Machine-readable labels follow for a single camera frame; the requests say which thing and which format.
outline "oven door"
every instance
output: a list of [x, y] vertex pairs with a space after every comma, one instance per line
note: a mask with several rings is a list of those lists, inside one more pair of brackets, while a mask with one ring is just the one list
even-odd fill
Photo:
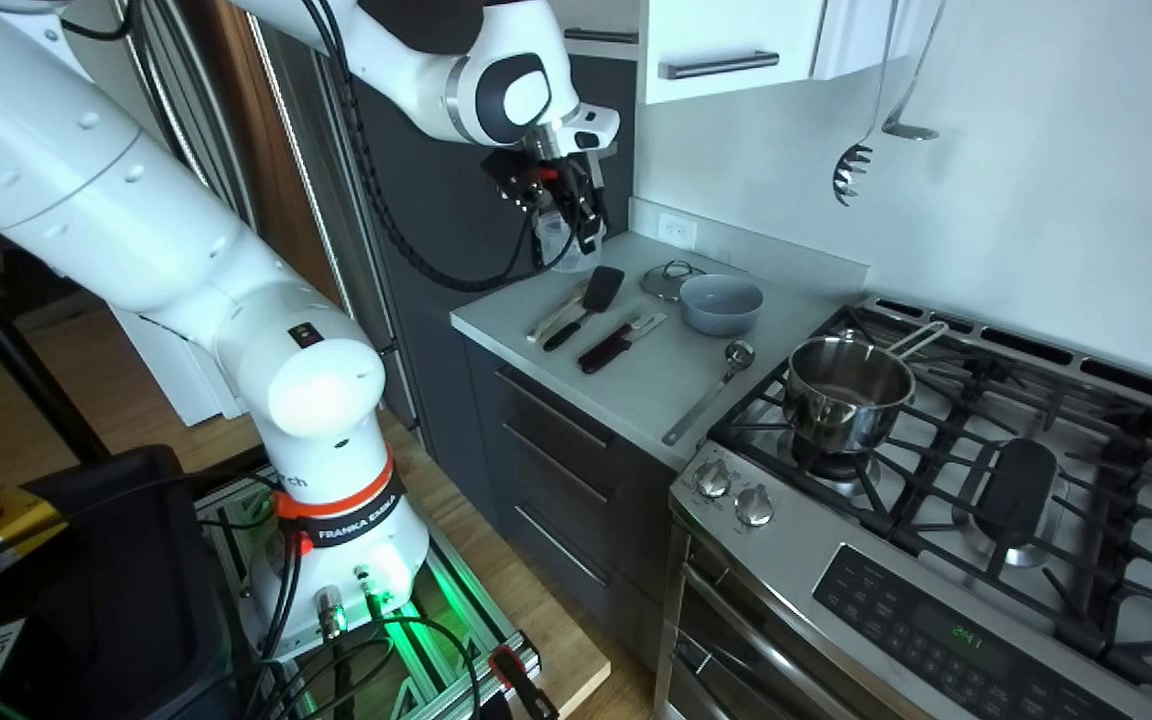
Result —
[[698, 546], [684, 563], [670, 656], [670, 709], [710, 716], [899, 716], [840, 674], [777, 611], [771, 596], [733, 573], [704, 573]]

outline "wall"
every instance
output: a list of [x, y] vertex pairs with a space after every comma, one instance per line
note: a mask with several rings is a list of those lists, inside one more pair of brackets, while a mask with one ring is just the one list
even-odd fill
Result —
[[871, 288], [1152, 371], [1152, 6], [948, 0], [854, 207], [878, 72], [642, 111], [635, 197], [871, 264]]

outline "oven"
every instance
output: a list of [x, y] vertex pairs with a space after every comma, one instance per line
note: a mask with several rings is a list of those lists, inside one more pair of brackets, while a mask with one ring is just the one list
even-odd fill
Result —
[[821, 653], [797, 616], [704, 539], [684, 539], [670, 656], [658, 666], [673, 716], [918, 716], [907, 700]]
[[1152, 378], [885, 299], [821, 338], [927, 322], [864, 452], [782, 365], [677, 476], [660, 716], [1152, 716]]

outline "oven handle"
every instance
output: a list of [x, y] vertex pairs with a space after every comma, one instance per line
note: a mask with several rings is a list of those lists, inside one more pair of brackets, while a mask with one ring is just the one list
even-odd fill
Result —
[[690, 573], [690, 590], [725, 621], [733, 624], [749, 650], [761, 653], [769, 668], [777, 668], [794, 687], [800, 687], [823, 716], [854, 716], [840, 700], [828, 696], [800, 666], [782, 656], [725, 596], [712, 590], [698, 568]]

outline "cable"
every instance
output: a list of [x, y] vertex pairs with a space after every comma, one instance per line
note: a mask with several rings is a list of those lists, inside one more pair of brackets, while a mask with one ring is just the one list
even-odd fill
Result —
[[426, 616], [385, 616], [385, 611], [379, 611], [379, 599], [377, 599], [374, 594], [366, 596], [366, 603], [367, 603], [374, 616], [379, 616], [379, 624], [421, 624], [421, 629], [439, 631], [439, 637], [459, 653], [459, 660], [463, 660], [463, 674], [469, 674], [469, 709], [473, 709], [473, 716], [475, 716], [475, 720], [485, 716], [479, 674], [473, 668], [473, 645], [469, 645], [469, 641], [459, 645], [459, 637], [447, 631], [447, 624], [438, 624], [438, 621], [426, 621]]
[[388, 660], [394, 660], [394, 653], [385, 653], [358, 686], [349, 686], [345, 696], [337, 692], [332, 704], [310, 711], [310, 720], [311, 720], [311, 716], [339, 711], [345, 704], [352, 704], [352, 696], [358, 696], [362, 687], [367, 687], [367, 686], [388, 668]]
[[[352, 645], [352, 650], [345, 653], [345, 666], [358, 660], [358, 656], [367, 653], [367, 650], [388, 650], [388, 641], [379, 637], [379, 641]], [[302, 674], [302, 682], [297, 682], [302, 687], [293, 692], [293, 700], [310, 696], [310, 687], [311, 687], [317, 682], [325, 682], [325, 674], [332, 674], [332, 668], [337, 668], [337, 660], [325, 660], [325, 666], [311, 668], [310, 675]], [[271, 711], [278, 711], [271, 704], [278, 704], [278, 696], [265, 696], [265, 704], [253, 709], [253, 720], [257, 720], [257, 716], [271, 716]]]
[[[304, 530], [302, 524], [286, 524], [286, 568], [281, 568], [281, 594], [278, 594], [278, 603], [271, 603], [271, 616], [267, 616], [267, 629], [257, 645], [257, 666], [267, 666], [271, 653], [281, 650], [286, 641], [286, 629], [287, 629], [287, 616], [293, 616], [293, 603], [297, 603], [297, 594], [302, 594], [302, 536]], [[259, 700], [259, 674], [253, 682], [253, 692], [246, 700], [246, 711], [240, 716], [253, 716], [253, 704]]]
[[76, 32], [76, 35], [88, 35], [88, 40], [99, 40], [99, 46], [113, 46], [113, 40], [125, 40], [132, 32], [132, 6], [125, 9], [120, 25], [118, 30], [85, 30], [85, 25], [74, 25], [74, 20], [60, 20], [60, 30]]
[[566, 250], [540, 264], [540, 274], [557, 268], [578, 250], [578, 234], [567, 234]]
[[325, 650], [332, 656], [332, 692], [337, 692], [337, 700], [345, 696], [345, 704], [337, 704], [337, 720], [352, 720], [352, 692], [349, 692], [352, 668], [345, 660], [339, 631], [332, 631], [332, 611], [319, 611], [319, 637], [325, 637]]
[[304, 0], [304, 11], [311, 16], [337, 72], [339, 72], [339, 95], [345, 95], [345, 111], [349, 121], [358, 125], [358, 163], [362, 163], [362, 178], [366, 178], [366, 192], [367, 192], [367, 206], [379, 221], [379, 234], [394, 239], [394, 250], [433, 284], [439, 288], [452, 288], [452, 293], [494, 293], [494, 288], [505, 288], [513, 282], [513, 268], [526, 254], [526, 237], [518, 239], [508, 264], [494, 276], [452, 276], [446, 268], [438, 268], [409, 237], [403, 227], [396, 223], [394, 207], [388, 207], [388, 197], [379, 190], [379, 167], [377, 167], [377, 158], [374, 158], [374, 140], [367, 140], [367, 121], [366, 121], [366, 110], [358, 99], [358, 87], [352, 87], [352, 72], [349, 72], [349, 58], [345, 58], [345, 40], [339, 40], [339, 25], [337, 25], [337, 11], [325, 6], [325, 0]]

